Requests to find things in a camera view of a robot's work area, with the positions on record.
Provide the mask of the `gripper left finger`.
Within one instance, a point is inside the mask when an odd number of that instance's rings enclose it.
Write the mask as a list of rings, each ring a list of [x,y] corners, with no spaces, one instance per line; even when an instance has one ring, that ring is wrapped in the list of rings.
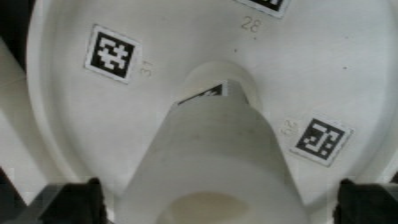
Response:
[[[100,179],[50,184],[16,218],[16,224],[109,224]]]

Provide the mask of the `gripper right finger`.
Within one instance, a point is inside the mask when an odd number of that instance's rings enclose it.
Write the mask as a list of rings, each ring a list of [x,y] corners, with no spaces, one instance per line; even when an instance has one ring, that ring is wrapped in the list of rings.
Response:
[[[398,183],[340,182],[333,224],[398,224]]]

